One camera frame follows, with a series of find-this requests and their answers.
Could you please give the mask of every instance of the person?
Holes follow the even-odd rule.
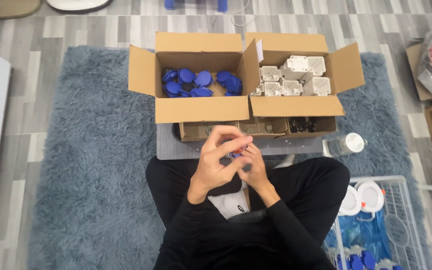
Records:
[[[252,141],[234,126],[215,126],[199,161],[151,159],[146,179],[166,228],[154,269],[335,269],[321,245],[346,195],[348,169],[319,157],[266,170]],[[242,156],[220,164],[244,146]],[[264,213],[256,222],[231,222],[208,199],[240,192],[243,182],[250,212]]]

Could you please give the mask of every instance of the white sock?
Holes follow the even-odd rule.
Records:
[[[208,196],[208,199],[219,210],[225,219],[229,219],[239,214],[249,212],[246,196],[243,189],[248,185],[242,181],[241,190],[236,193],[230,193],[219,196]]]

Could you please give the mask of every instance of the black long-sleeve shirt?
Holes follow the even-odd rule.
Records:
[[[187,196],[184,197],[164,235],[155,270],[202,268],[195,265],[193,253],[204,211],[204,203],[191,204]],[[235,246],[213,262],[209,269],[335,269],[324,251],[282,200],[269,207],[266,214],[284,239],[287,252],[275,252],[260,244]]]

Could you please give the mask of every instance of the gray cutting mat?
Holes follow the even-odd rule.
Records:
[[[198,159],[205,141],[180,142],[171,130],[172,124],[157,124],[156,156],[160,160]],[[322,138],[256,139],[254,144],[263,155],[308,154],[323,151]]]

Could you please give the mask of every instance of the white plastic housing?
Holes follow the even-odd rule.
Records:
[[[299,80],[309,71],[308,57],[291,55],[280,70],[286,80]]]
[[[264,96],[266,97],[280,97],[283,87],[279,83],[264,82]]]
[[[308,56],[309,71],[302,79],[309,81],[313,77],[321,77],[326,72],[325,58],[322,56]]]
[[[262,80],[264,82],[278,82],[281,78],[281,71],[277,66],[262,66]]]
[[[279,84],[283,87],[283,96],[301,96],[303,94],[303,85],[298,81],[279,80]]]
[[[252,92],[251,96],[260,96],[265,92],[264,84],[260,83]]]
[[[303,86],[305,96],[327,96],[331,94],[331,85],[327,77],[312,77]]]

